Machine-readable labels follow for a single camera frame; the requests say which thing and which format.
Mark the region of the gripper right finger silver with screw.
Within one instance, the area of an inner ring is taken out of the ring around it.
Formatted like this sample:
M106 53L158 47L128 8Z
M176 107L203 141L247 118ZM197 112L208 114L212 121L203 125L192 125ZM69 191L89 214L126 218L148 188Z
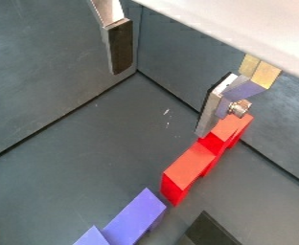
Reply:
M239 74L228 73L207 92L195 128L197 137L203 137L227 115L245 116L252 105L247 98L268 90L280 73L278 67L255 56L244 55Z

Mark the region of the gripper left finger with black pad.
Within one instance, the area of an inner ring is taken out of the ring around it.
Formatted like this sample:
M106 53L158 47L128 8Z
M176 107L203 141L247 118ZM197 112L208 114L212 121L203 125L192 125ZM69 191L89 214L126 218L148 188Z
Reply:
M108 68L113 75L133 64L133 21L125 17L120 0L88 0L105 45Z

